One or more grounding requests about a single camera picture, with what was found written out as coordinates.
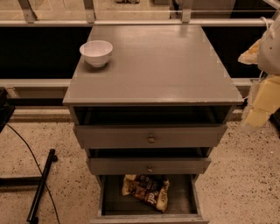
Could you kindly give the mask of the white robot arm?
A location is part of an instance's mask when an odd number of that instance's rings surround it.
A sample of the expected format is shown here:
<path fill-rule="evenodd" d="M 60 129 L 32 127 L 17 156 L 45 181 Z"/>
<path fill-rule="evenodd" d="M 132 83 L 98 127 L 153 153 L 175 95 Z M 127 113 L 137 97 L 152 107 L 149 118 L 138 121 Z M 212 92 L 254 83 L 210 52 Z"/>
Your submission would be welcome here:
<path fill-rule="evenodd" d="M 261 128 L 280 109 L 280 17 L 271 25 L 265 17 L 266 31 L 238 61 L 257 65 L 260 79 L 254 81 L 248 94 L 248 105 L 241 117 L 244 130 Z"/>

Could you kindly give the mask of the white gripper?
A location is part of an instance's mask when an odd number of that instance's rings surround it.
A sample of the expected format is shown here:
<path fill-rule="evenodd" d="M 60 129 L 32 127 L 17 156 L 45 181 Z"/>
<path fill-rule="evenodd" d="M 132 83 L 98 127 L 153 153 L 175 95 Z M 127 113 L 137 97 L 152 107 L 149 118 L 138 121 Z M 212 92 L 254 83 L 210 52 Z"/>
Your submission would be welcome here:
<path fill-rule="evenodd" d="M 245 65 L 256 65 L 261 40 L 258 39 L 238 61 Z M 260 84 L 253 108 L 244 110 L 241 116 L 241 126 L 244 128 L 261 128 L 280 109 L 280 76 L 271 75 Z"/>

